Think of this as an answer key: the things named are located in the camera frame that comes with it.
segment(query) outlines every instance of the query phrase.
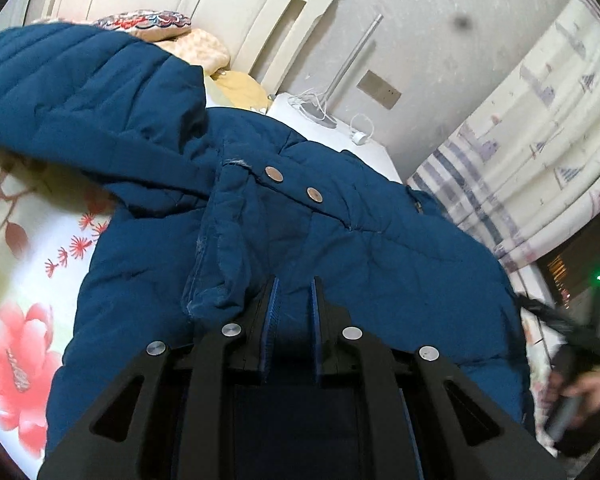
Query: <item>wall socket plate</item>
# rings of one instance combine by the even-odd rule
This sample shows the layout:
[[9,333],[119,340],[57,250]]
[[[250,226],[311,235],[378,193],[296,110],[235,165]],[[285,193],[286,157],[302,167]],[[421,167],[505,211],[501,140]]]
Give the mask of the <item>wall socket plate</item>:
[[367,70],[358,83],[360,88],[369,97],[378,101],[387,110],[391,110],[402,95],[378,74]]

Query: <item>white patterned curtain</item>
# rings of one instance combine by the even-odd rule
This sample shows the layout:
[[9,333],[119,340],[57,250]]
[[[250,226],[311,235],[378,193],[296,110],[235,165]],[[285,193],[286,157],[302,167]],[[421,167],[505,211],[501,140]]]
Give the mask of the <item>white patterned curtain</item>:
[[600,212],[600,6],[570,0],[536,46],[408,184],[508,271]]

